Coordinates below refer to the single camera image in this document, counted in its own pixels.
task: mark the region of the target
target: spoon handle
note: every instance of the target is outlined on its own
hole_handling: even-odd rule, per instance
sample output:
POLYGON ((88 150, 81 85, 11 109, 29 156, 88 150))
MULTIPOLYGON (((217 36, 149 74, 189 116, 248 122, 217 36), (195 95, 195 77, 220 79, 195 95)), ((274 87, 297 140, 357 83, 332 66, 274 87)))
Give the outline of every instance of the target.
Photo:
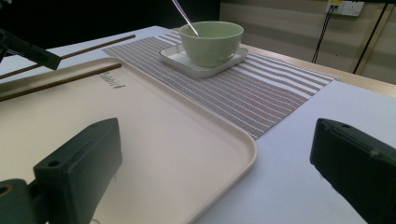
POLYGON ((189 18, 187 17, 186 13, 184 13, 183 8, 180 6, 180 4, 178 3, 177 0, 172 0, 172 2, 174 3, 175 7, 177 8, 177 10, 180 12, 181 16, 184 18, 184 20, 189 24, 189 26, 191 27, 191 29, 195 32, 195 34, 199 37, 198 32, 194 29, 194 27, 192 26, 189 18))

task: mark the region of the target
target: gray striped placemat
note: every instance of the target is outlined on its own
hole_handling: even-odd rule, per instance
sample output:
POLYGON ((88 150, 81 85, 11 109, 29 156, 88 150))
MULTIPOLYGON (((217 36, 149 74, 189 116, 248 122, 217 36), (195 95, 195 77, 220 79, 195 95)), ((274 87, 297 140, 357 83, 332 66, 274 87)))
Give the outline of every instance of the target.
POLYGON ((148 37, 104 49, 157 78, 198 104, 259 138, 305 103, 334 77, 249 53, 246 59, 210 78, 181 74, 159 51, 180 43, 178 33, 148 37))

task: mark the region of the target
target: green bowl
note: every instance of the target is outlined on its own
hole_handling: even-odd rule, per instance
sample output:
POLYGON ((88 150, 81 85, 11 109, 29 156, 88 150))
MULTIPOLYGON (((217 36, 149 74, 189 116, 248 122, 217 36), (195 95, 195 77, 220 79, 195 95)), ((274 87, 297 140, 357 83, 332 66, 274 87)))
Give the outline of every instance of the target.
POLYGON ((226 21, 200 21, 192 24, 196 36, 186 24, 179 29, 181 43, 192 62, 207 68, 227 63, 241 43, 242 26, 226 21))

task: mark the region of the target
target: white table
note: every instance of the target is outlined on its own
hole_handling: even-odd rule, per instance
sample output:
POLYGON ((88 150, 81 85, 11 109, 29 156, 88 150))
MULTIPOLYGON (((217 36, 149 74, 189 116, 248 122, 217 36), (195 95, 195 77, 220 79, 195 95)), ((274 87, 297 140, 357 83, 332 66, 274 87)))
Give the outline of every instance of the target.
MULTIPOLYGON (((170 32, 154 26, 50 51, 64 55, 130 34, 136 38, 129 41, 135 41, 170 32)), ((108 56, 95 50, 63 61, 60 68, 104 57, 108 56)), ((30 64, 8 57, 0 74, 30 64)), ((0 83, 46 71, 36 69, 0 83)), ((394 111, 395 98, 334 81, 257 140, 259 157, 253 169, 197 223, 365 223, 309 162, 316 121, 335 119, 396 147, 394 111)))

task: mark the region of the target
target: white saucer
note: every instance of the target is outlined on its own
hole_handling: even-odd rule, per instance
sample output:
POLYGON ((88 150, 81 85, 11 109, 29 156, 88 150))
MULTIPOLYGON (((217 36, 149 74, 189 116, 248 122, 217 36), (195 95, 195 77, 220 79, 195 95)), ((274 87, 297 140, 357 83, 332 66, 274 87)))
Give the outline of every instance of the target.
POLYGON ((230 61, 215 68, 204 68, 193 63, 181 44, 168 49, 162 49, 160 55, 164 62, 173 65, 193 77, 213 77, 215 74, 244 61, 248 55, 248 50, 239 48, 230 61))

